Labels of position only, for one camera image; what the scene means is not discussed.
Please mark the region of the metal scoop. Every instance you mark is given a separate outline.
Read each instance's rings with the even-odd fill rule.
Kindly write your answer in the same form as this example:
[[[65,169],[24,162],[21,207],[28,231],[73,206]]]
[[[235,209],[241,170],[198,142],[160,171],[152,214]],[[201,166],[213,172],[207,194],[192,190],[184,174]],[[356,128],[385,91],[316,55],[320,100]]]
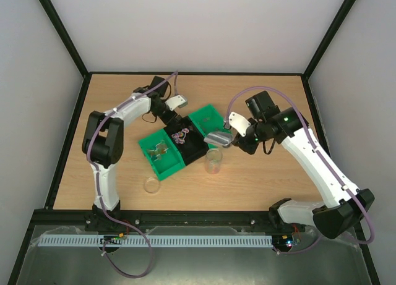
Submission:
[[[213,131],[204,137],[204,142],[209,145],[228,148],[233,142],[233,135],[229,132]]]

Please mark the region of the clear glass jar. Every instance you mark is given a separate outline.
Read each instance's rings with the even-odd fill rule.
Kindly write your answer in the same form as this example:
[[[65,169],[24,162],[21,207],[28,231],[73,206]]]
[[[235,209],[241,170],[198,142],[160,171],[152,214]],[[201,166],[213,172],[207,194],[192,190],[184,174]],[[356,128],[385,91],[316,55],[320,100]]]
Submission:
[[[217,174],[222,165],[223,154],[219,148],[211,148],[205,155],[205,170],[209,174]]]

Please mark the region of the clear jar lid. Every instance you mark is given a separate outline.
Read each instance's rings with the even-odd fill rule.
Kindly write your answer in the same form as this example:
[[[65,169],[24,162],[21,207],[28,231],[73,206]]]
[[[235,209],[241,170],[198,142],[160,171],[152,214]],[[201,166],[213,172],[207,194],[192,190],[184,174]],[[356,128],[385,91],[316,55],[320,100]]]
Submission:
[[[149,177],[144,182],[144,190],[148,194],[156,194],[160,190],[161,184],[156,177]]]

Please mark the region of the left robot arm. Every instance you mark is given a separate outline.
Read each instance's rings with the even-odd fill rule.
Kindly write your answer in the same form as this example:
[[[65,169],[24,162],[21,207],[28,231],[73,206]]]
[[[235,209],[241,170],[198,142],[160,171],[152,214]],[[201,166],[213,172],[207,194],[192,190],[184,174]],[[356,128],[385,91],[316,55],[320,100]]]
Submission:
[[[175,109],[187,105],[186,97],[177,91],[165,96],[172,77],[177,75],[172,74],[166,79],[155,76],[150,85],[136,88],[116,107],[89,114],[82,151],[93,171],[93,204],[103,212],[111,212],[120,206],[116,169],[124,150],[124,129],[147,113],[161,119],[166,125],[175,124],[181,119]]]

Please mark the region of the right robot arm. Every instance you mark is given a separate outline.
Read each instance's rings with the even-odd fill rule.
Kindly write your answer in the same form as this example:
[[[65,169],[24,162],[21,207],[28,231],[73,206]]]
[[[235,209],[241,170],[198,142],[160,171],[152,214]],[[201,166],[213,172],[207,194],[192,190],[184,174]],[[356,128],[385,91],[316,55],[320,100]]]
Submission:
[[[278,93],[290,104],[281,111],[272,101],[269,87],[257,86],[256,90],[259,93],[245,101],[251,118],[227,109],[224,126],[237,131],[233,145],[250,155],[260,143],[281,145],[305,170],[322,197],[319,203],[292,199],[276,203],[270,215],[271,226],[279,231],[291,223],[314,226],[323,236],[335,239],[362,219],[371,225],[368,210],[374,194],[360,189],[342,173],[289,97]]]

